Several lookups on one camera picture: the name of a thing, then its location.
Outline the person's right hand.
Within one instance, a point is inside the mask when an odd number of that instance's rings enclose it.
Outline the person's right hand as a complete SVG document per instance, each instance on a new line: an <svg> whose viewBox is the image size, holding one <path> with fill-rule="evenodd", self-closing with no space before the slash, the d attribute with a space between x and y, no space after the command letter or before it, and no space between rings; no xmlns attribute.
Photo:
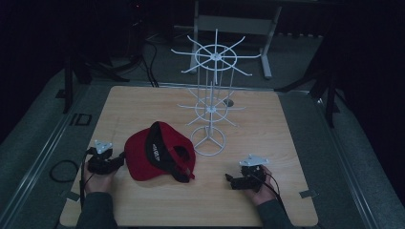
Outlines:
<svg viewBox="0 0 405 229"><path fill-rule="evenodd" d="M262 165L262 169L266 174L266 183L263 184L257 192L253 190L244 190L245 195L251 200L254 206L259 206L277 198L274 187L271 184L271 172L264 165Z"/></svg>

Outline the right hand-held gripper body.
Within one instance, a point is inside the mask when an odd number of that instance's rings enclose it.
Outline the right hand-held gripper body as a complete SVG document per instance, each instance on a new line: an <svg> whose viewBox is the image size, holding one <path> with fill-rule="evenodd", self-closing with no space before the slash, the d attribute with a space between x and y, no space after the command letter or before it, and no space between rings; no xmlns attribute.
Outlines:
<svg viewBox="0 0 405 229"><path fill-rule="evenodd" d="M266 174L262 165L267 165L268 160L260 156L248 155L239 164L242 174L240 182L244 184L244 190L257 192L266 181Z"/></svg>

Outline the person's left hand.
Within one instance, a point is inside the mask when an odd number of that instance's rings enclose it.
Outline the person's left hand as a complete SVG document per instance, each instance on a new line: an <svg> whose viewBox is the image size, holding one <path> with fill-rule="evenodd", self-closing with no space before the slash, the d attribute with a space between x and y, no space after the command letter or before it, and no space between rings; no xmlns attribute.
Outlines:
<svg viewBox="0 0 405 229"><path fill-rule="evenodd" d="M85 163L83 174L85 193L110 193L116 173L117 172L114 171L108 175L94 174L88 170L88 163Z"/></svg>

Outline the red baseball cap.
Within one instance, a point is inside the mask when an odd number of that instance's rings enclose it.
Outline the red baseball cap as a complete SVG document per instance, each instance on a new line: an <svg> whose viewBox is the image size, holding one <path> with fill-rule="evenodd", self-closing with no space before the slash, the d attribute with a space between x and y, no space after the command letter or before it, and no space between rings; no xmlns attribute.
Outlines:
<svg viewBox="0 0 405 229"><path fill-rule="evenodd" d="M124 153L134 180L171 175L178 182L188 183L195 178L196 155L192 142L165 122L156 121L129 137Z"/></svg>

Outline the black tripod stand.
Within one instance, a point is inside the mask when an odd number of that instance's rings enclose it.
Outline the black tripod stand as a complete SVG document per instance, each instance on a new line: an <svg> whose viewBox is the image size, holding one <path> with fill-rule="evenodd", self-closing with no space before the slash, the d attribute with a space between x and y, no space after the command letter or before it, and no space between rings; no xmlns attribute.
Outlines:
<svg viewBox="0 0 405 229"><path fill-rule="evenodd" d="M304 85L311 80L315 83L309 91L309 95L319 100L323 94L327 94L325 119L331 128L333 124L333 113L335 111L337 70L334 67L326 67L317 61L312 60L306 69L304 76L300 79L284 86L276 88L275 92L288 93L298 86Z"/></svg>
<svg viewBox="0 0 405 229"><path fill-rule="evenodd" d="M113 71L108 70L101 64L95 62L90 57L85 56L82 53L67 55L64 62L64 82L65 86L63 90L60 90L56 97L63 98L65 101L63 113L67 113L73 105L74 102L74 88L73 79L76 79L81 84L90 84L92 77L89 73L89 69L93 68L105 76L118 81L118 82L129 82L129 79L122 78L116 75Z"/></svg>

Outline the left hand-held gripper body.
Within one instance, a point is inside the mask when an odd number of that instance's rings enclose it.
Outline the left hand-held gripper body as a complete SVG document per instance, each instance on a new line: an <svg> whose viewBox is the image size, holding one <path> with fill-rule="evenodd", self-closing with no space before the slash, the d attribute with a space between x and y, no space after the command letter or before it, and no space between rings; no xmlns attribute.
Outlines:
<svg viewBox="0 0 405 229"><path fill-rule="evenodd" d="M98 175L108 175L112 173L111 165L117 159L111 159L113 154L113 144L96 140L95 146L89 149L92 157L88 160L88 170Z"/></svg>

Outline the metal floor rail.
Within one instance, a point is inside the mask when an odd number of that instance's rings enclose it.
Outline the metal floor rail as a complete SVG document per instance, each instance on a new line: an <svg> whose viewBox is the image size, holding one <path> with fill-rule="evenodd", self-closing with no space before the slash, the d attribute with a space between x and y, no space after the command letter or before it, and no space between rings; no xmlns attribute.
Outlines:
<svg viewBox="0 0 405 229"><path fill-rule="evenodd" d="M350 190L354 205L361 217L366 229L378 229L377 222L371 211L368 201L366 201L365 195L360 187L360 183L354 174L354 170L347 158L347 153L340 142L340 138L336 132L336 125L333 122L327 121L326 109L327 103L323 98L313 98L314 106L317 113L321 116L328 137L331 140L331 145L336 151L338 164L341 168L343 178L346 180L348 188Z"/></svg>
<svg viewBox="0 0 405 229"><path fill-rule="evenodd" d="M57 151L88 90L80 86L64 114L57 88L46 88L0 145L0 229L65 229L59 216L72 183L55 182L49 172L75 175L75 167Z"/></svg>

